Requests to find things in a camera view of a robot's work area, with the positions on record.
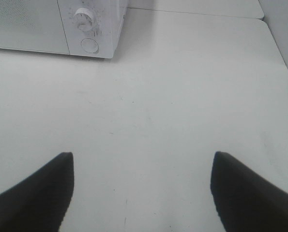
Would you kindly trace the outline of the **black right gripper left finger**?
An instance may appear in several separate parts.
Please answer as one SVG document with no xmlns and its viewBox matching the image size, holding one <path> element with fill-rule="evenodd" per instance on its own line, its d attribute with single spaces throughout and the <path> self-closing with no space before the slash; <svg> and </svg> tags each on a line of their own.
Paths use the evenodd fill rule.
<svg viewBox="0 0 288 232">
<path fill-rule="evenodd" d="M 0 194 L 0 232 L 57 232 L 74 192 L 74 158 L 63 152 Z"/>
</svg>

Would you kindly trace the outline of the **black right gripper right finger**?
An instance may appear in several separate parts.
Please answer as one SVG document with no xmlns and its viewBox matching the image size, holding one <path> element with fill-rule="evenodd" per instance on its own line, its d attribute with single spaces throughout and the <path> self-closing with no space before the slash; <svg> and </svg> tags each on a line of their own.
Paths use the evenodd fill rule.
<svg viewBox="0 0 288 232">
<path fill-rule="evenodd" d="M 227 232 L 288 232 L 288 193 L 229 153 L 215 153 L 210 188 Z"/>
</svg>

